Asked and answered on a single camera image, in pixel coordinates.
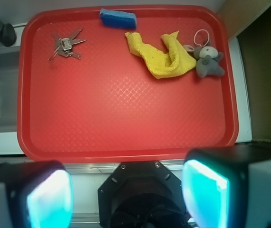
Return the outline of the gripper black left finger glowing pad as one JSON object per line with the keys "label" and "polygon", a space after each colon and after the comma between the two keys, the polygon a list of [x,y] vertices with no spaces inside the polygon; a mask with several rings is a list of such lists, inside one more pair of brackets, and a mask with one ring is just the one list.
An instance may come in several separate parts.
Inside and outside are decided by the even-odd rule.
{"label": "gripper black left finger glowing pad", "polygon": [[0,163],[0,228],[68,228],[73,200],[60,162]]}

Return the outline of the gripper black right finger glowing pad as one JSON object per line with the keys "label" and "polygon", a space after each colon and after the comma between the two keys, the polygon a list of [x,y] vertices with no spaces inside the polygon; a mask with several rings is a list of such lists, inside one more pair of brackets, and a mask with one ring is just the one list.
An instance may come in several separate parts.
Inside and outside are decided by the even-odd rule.
{"label": "gripper black right finger glowing pad", "polygon": [[181,181],[198,227],[271,228],[271,144],[192,149]]}

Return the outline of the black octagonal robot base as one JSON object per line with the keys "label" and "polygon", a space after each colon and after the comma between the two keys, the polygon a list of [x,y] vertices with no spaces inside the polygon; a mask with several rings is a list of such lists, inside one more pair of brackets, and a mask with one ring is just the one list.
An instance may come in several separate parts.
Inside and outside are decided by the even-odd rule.
{"label": "black octagonal robot base", "polygon": [[97,190],[103,228],[189,228],[181,180],[159,161],[123,162]]}

